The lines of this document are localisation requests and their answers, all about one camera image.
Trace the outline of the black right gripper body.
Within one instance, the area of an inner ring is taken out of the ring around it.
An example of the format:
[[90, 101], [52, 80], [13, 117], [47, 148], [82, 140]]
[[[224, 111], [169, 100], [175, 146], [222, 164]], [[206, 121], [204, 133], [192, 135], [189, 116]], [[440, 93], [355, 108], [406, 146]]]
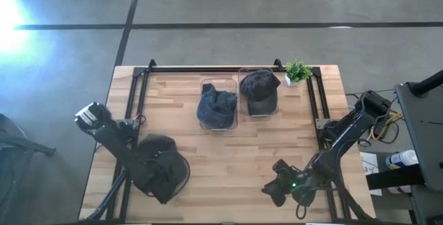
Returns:
[[292, 192], [295, 188], [315, 190], [317, 183], [309, 170], [289, 168], [282, 171], [282, 187], [284, 192]]

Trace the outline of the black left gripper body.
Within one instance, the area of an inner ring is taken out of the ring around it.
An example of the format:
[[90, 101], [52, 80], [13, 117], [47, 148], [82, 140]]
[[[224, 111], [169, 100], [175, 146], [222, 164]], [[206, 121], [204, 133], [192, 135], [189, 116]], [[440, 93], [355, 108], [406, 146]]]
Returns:
[[154, 183], [177, 182], [177, 153], [176, 152], [159, 152], [153, 159], [154, 164]]

